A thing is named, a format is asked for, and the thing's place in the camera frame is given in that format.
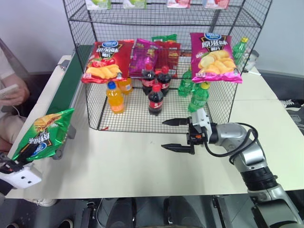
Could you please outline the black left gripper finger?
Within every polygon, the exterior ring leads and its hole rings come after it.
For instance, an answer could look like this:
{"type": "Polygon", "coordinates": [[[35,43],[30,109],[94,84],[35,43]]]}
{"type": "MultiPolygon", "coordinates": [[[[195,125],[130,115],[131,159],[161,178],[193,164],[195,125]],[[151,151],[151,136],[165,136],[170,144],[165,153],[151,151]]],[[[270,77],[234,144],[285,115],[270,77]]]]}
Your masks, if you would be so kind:
{"type": "Polygon", "coordinates": [[[39,144],[28,144],[25,148],[23,148],[19,156],[17,158],[17,162],[20,164],[28,164],[28,158],[32,156],[32,154],[36,151],[38,148],[39,144]]]}

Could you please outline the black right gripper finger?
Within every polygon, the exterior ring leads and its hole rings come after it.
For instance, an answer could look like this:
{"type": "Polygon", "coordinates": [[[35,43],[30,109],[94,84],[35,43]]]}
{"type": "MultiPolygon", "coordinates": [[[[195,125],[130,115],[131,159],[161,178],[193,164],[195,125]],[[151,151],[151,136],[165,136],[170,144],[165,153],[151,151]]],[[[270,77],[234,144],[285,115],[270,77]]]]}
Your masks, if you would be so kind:
{"type": "Polygon", "coordinates": [[[184,146],[177,143],[162,144],[161,147],[173,152],[192,154],[192,148],[190,146],[184,146]]]}
{"type": "Polygon", "coordinates": [[[180,125],[188,125],[190,123],[190,118],[173,118],[169,120],[165,120],[162,122],[164,125],[168,126],[180,126],[180,125]]]}

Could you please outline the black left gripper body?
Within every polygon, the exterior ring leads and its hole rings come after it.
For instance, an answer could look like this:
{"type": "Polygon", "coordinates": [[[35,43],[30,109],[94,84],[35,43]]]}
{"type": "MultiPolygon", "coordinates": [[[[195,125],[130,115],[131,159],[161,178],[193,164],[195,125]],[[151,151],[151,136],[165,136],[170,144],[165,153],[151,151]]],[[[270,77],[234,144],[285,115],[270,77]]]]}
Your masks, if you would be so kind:
{"type": "Polygon", "coordinates": [[[5,153],[0,154],[0,172],[4,174],[10,174],[18,172],[24,167],[21,164],[16,163],[12,159],[8,158],[5,153]]]}

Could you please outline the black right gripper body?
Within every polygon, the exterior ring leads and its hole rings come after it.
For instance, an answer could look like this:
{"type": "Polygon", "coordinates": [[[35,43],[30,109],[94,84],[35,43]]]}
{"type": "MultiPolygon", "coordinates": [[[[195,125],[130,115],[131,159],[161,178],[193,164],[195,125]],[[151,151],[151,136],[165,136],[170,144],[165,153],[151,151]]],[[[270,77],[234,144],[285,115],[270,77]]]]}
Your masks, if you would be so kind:
{"type": "Polygon", "coordinates": [[[208,142],[207,128],[205,126],[195,125],[192,118],[188,117],[187,144],[190,146],[189,154],[195,154],[195,145],[204,145],[208,142]]]}

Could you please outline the bystander hand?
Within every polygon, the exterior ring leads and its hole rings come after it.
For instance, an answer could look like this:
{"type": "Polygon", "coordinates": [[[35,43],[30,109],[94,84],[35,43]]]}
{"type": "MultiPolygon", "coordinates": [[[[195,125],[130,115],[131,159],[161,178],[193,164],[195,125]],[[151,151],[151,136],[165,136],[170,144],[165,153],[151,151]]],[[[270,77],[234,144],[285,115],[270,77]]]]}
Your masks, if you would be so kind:
{"type": "Polygon", "coordinates": [[[17,90],[10,92],[0,100],[0,105],[15,106],[24,103],[29,98],[29,89],[26,83],[20,78],[5,78],[3,83],[6,87],[16,84],[17,90]]]}

